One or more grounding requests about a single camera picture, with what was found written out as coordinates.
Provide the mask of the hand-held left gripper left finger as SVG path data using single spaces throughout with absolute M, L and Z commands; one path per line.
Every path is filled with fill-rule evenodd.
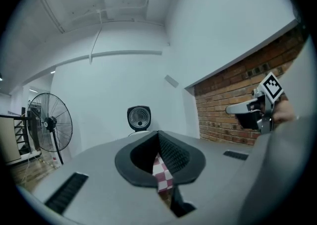
M 154 131 L 121 148 L 115 155 L 116 169 L 134 186 L 157 187 L 153 165 L 158 152 L 158 133 Z

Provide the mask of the person's right hand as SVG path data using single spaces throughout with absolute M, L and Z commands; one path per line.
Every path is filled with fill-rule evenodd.
M 293 121 L 297 118 L 291 103 L 288 100 L 282 100 L 274 107 L 272 114 L 273 122 L 276 124 Z

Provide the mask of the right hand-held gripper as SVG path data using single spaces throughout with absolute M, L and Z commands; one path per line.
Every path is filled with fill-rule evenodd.
M 272 118 L 275 105 L 280 101 L 284 90 L 278 78 L 270 72 L 252 91 L 249 101 L 226 107 L 227 114 L 236 114 L 243 129 L 257 130 L 260 134 L 273 131 Z

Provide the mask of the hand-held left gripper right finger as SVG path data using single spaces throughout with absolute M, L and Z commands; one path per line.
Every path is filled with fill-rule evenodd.
M 174 185 L 194 182 L 206 166 L 205 155 L 199 149 L 163 131 L 158 131 L 158 153 Z

